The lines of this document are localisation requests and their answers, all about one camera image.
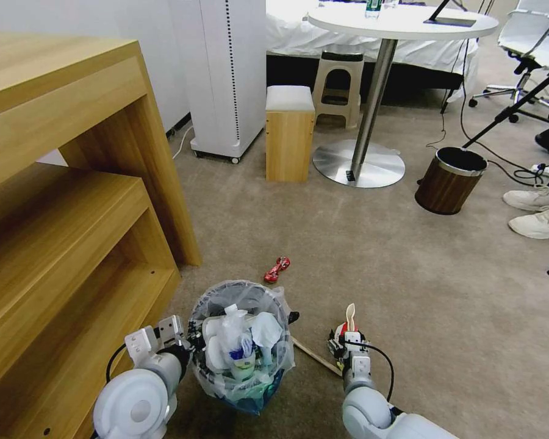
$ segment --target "office chair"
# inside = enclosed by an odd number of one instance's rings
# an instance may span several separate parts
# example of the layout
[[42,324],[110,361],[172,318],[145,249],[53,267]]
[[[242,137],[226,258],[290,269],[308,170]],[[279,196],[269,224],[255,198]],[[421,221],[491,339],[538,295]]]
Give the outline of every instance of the office chair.
[[[517,8],[509,12],[509,19],[498,37],[498,45],[504,49],[510,58],[518,60],[515,74],[521,75],[517,85],[488,85],[483,93],[472,96],[468,105],[478,105],[477,98],[510,95],[513,104],[528,93],[526,83],[531,72],[542,68],[549,70],[549,0],[520,0]],[[534,98],[532,104],[540,104],[549,109],[549,99]],[[537,115],[522,112],[528,116],[546,120]],[[509,122],[516,123],[519,117],[513,114]]]

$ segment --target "wooden stool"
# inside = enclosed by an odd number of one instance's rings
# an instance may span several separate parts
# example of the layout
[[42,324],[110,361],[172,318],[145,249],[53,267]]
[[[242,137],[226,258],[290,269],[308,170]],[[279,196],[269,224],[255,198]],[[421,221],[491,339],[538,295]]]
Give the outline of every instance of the wooden stool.
[[309,87],[267,88],[267,180],[307,180],[314,121]]
[[[334,70],[344,70],[350,75],[349,90],[326,88],[328,75]],[[343,116],[346,128],[355,128],[360,117],[360,83],[364,70],[364,55],[341,55],[323,52],[317,68],[313,90],[315,118],[320,114]]]

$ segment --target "plastic trash bag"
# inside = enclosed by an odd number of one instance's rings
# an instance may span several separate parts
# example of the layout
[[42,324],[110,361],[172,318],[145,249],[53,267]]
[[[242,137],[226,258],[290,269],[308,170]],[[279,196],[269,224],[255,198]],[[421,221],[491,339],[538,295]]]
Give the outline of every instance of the plastic trash bag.
[[[201,326],[208,317],[224,315],[224,308],[236,304],[249,314],[272,313],[283,331],[273,346],[273,362],[254,371],[244,381],[229,377],[228,373],[214,374],[206,366]],[[209,396],[221,399],[243,412],[258,415],[281,384],[282,377],[295,366],[293,342],[289,332],[291,309],[284,298],[284,289],[267,288],[248,280],[227,280],[209,288],[194,306],[189,319],[189,339],[195,350],[192,355],[193,373]]]

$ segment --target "round table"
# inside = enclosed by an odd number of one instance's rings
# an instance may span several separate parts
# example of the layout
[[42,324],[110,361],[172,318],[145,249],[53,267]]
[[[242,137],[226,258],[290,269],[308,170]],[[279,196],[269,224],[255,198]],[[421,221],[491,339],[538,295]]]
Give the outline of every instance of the round table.
[[404,176],[404,162],[399,152],[370,143],[376,114],[386,87],[398,40],[466,40],[489,35],[498,21],[486,15],[443,9],[440,18],[475,20],[472,27],[424,23],[436,8],[398,5],[383,9],[377,19],[364,17],[365,4],[324,3],[309,11],[309,22],[333,32],[382,38],[372,75],[368,101],[357,140],[343,140],[319,147],[313,164],[324,176],[338,183],[361,187],[384,187]]

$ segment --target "wooden stick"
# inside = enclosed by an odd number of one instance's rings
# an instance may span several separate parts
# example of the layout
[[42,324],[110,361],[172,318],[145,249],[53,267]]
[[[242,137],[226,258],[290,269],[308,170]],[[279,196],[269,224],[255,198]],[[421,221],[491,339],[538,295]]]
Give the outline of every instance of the wooden stick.
[[305,352],[309,357],[313,358],[316,362],[324,365],[325,367],[327,367],[327,369],[331,370],[334,374],[338,375],[339,377],[342,376],[342,372],[340,372],[340,370],[335,367],[334,365],[332,365],[331,363],[327,362],[326,360],[324,360],[323,358],[321,358],[319,355],[317,355],[315,352],[313,352],[311,349],[307,348],[306,346],[302,345],[299,340],[297,340],[295,337],[291,337],[291,339],[293,340],[293,344],[301,349],[303,352]]

